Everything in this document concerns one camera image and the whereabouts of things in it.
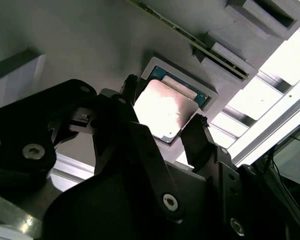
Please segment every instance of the metal frame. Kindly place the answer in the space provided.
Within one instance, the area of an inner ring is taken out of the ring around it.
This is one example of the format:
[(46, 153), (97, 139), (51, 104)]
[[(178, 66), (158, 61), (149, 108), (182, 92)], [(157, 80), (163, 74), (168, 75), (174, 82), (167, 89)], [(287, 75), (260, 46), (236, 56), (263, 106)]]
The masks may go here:
[[(292, 89), (294, 94), (300, 90), (300, 82)], [(275, 106), (282, 104), (282, 100), (292, 96), (292, 90), (283, 97)], [(273, 122), (262, 134), (242, 150), (233, 162), (238, 166), (251, 164), (262, 156), (273, 145), (283, 139), (300, 124), (300, 99), (296, 101), (284, 114)]]

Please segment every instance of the reflective metal surface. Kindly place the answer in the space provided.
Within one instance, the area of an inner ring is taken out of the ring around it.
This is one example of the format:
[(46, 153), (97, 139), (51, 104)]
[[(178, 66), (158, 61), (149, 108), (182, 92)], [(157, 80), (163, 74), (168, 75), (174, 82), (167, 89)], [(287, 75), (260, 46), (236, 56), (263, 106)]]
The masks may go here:
[(32, 238), (41, 236), (42, 222), (2, 197), (0, 221)]
[(198, 108), (196, 102), (155, 79), (148, 83), (134, 105), (140, 123), (160, 139), (173, 139)]

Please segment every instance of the black mechanical linkage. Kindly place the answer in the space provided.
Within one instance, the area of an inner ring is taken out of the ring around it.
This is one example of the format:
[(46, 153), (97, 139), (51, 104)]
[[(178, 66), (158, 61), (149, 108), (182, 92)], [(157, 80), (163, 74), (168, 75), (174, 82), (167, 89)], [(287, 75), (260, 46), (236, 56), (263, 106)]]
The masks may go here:
[[(41, 239), (300, 239), (290, 211), (253, 167), (232, 164), (203, 116), (181, 133), (193, 172), (165, 162), (134, 112), (136, 89), (134, 75), (99, 95), (73, 79), (0, 108), (0, 196), (43, 221)], [(93, 136), (95, 175), (47, 207), (37, 199), (51, 194), (55, 149), (78, 133)]]

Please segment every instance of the white panel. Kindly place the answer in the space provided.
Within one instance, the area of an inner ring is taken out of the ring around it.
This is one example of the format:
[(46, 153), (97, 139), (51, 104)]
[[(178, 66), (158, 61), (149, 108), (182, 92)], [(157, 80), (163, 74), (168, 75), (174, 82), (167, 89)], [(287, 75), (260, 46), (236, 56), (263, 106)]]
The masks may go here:
[(258, 120), (265, 114), (280, 98), (282, 94), (254, 77), (251, 82), (240, 90), (228, 106)]
[(211, 123), (236, 137), (242, 136), (248, 129), (247, 126), (221, 112), (212, 120)]
[(235, 142), (234, 137), (225, 134), (224, 132), (214, 127), (213, 125), (210, 125), (209, 130), (214, 142), (226, 149)]
[(53, 185), (58, 189), (61, 190), (62, 192), (65, 192), (66, 190), (74, 187), (75, 185), (77, 185), (78, 183), (75, 181), (71, 181), (67, 178), (64, 177), (60, 177), (57, 176), (55, 174), (51, 174), (51, 179), (52, 179), (52, 183)]
[(300, 80), (300, 31), (296, 31), (288, 41), (283, 42), (260, 70), (295, 85)]
[(180, 163), (182, 163), (182, 164), (184, 164), (184, 165), (186, 165), (186, 166), (188, 166), (188, 167), (193, 168), (191, 165), (188, 164), (188, 160), (187, 160), (187, 158), (186, 158), (185, 151), (183, 151), (183, 152), (181, 153), (181, 155), (176, 159), (176, 161), (177, 161), (177, 162), (180, 162)]

